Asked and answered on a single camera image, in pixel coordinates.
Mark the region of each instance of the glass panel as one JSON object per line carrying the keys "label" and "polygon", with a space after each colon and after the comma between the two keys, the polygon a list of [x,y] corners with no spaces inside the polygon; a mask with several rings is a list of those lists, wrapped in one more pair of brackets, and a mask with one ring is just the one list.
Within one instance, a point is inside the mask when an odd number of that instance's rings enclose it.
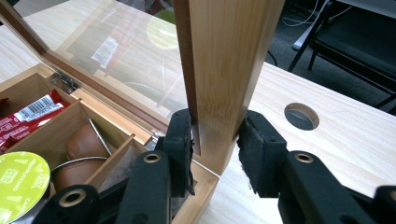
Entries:
{"label": "glass panel", "polygon": [[187,107],[173,1],[11,1],[49,49],[165,122]]}

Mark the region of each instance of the chair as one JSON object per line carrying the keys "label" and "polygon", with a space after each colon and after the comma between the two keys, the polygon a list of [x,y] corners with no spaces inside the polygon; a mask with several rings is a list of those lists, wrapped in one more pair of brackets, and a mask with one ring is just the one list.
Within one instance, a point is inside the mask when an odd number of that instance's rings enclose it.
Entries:
{"label": "chair", "polygon": [[310,43],[313,54],[308,70],[317,55],[337,65],[389,94],[375,106],[379,108],[396,98],[396,20],[357,7],[331,18],[345,6],[330,1],[323,8],[288,71]]}

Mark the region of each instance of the circular hole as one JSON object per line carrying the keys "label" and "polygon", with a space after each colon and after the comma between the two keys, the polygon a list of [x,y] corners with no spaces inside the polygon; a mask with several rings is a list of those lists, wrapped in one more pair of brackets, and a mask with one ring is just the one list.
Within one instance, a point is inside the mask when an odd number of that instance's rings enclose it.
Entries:
{"label": "circular hole", "polygon": [[147,156],[145,156],[144,161],[145,162],[149,162],[149,163],[154,163],[157,162],[161,159],[160,155],[157,154],[148,154]]}
{"label": "circular hole", "polygon": [[314,159],[311,156],[302,153],[296,154],[294,157],[297,159],[297,161],[301,161],[305,163],[311,163],[312,161],[314,161]]}
{"label": "circular hole", "polygon": [[66,194],[62,196],[61,200],[59,201],[59,205],[62,207],[71,207],[81,203],[86,196],[87,193],[84,189],[73,189],[69,192],[66,192]]}
{"label": "circular hole", "polygon": [[77,200],[80,196],[81,196],[81,195],[80,195],[80,194],[77,194],[77,193],[71,194],[71,195],[69,195],[69,196],[66,197],[66,201],[67,201],[68,203],[71,203],[71,202]]}
{"label": "circular hole", "polygon": [[285,107],[285,117],[294,127],[311,131],[319,126],[318,114],[309,106],[293,103]]}
{"label": "circular hole", "polygon": [[354,218],[347,215],[341,215],[340,221],[346,224],[359,224],[359,222]]}

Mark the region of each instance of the metal hinge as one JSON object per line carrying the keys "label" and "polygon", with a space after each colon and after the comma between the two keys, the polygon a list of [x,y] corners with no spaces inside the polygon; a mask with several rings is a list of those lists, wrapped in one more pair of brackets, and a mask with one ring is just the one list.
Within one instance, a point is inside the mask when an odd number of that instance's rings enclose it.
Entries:
{"label": "metal hinge", "polygon": [[62,83],[67,86],[66,92],[69,94],[79,88],[79,85],[77,84],[77,82],[75,82],[73,78],[69,77],[68,75],[59,70],[55,71],[54,76],[56,78],[53,79],[51,83],[55,86],[59,86],[58,80],[61,80]]}
{"label": "metal hinge", "polygon": [[164,137],[165,133],[158,131],[156,129],[151,130],[152,138],[151,140],[146,144],[146,149],[151,151],[154,150],[155,146],[157,145],[158,139],[160,137]]}

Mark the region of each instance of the brown cup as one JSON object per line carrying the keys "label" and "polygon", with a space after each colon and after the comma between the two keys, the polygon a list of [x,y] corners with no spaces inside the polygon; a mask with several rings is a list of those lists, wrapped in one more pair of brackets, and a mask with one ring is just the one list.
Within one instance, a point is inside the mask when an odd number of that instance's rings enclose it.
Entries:
{"label": "brown cup", "polygon": [[110,155],[110,151],[91,120],[67,140],[66,157],[70,161],[87,157],[108,158]]}
{"label": "brown cup", "polygon": [[106,161],[103,157],[90,157],[65,162],[50,173],[56,191],[84,182]]}

